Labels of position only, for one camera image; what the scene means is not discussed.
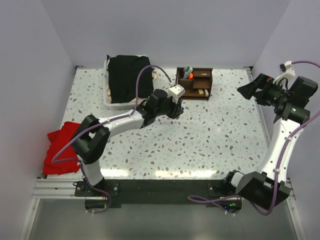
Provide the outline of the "beige long eraser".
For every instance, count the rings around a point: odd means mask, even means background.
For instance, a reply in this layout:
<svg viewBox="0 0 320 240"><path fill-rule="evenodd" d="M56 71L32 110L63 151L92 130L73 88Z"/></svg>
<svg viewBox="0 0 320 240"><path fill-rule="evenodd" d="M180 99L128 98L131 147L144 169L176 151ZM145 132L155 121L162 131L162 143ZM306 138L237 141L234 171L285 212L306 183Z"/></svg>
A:
<svg viewBox="0 0 320 240"><path fill-rule="evenodd" d="M204 90L204 94L205 94L205 96L206 96L206 97L208 97L208 96L209 96L209 92L208 92L208 90L207 90L207 89L205 89L205 90Z"/></svg>

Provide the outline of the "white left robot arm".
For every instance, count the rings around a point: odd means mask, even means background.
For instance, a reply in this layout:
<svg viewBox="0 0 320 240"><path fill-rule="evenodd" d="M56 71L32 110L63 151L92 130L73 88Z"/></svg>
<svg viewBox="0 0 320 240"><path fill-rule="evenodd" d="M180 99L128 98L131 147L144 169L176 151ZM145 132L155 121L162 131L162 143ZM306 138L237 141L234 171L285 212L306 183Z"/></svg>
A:
<svg viewBox="0 0 320 240"><path fill-rule="evenodd" d="M181 100L184 93L185 89L180 85L170 87L167 91L156 89L133 110L103 119L91 114L82 121L71 138L71 146L80 157L88 193L99 196L104 190L99 159L107 141L126 131L147 127L159 116L178 119L184 111Z"/></svg>

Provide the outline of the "light green highlighter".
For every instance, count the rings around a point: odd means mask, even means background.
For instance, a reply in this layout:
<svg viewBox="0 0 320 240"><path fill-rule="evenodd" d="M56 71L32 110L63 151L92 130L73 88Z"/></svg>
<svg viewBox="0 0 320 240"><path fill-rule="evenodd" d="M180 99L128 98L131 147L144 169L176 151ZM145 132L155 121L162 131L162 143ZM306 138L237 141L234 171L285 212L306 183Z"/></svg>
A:
<svg viewBox="0 0 320 240"><path fill-rule="evenodd" d="M183 69L183 79L187 79L189 75L193 72L193 68L190 66L187 66Z"/></svg>

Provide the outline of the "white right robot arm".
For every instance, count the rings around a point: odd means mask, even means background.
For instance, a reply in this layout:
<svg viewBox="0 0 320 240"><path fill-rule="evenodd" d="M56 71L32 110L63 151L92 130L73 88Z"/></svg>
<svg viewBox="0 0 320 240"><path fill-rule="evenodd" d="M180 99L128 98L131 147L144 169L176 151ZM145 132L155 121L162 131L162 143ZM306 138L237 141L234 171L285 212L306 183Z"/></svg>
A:
<svg viewBox="0 0 320 240"><path fill-rule="evenodd" d="M275 80L261 73L237 89L245 99L254 97L257 104L274 108L273 133L261 166L247 174L229 172L222 189L227 196L250 201L257 211L263 209L265 216L290 195L291 189L285 184L293 149L304 127L316 118L305 107L318 84L303 76L298 76L291 87L288 81L288 77Z"/></svg>

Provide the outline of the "orange black highlighter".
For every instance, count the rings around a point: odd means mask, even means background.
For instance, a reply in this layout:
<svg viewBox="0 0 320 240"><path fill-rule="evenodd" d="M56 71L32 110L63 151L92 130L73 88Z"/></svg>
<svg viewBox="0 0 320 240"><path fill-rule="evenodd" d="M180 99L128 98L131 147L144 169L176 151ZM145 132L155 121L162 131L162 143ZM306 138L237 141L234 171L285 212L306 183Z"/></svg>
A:
<svg viewBox="0 0 320 240"><path fill-rule="evenodd" d="M189 76L188 76L188 79L189 79L189 80L192 80L193 78L194 78L194 74L193 74L193 73L190 73Z"/></svg>

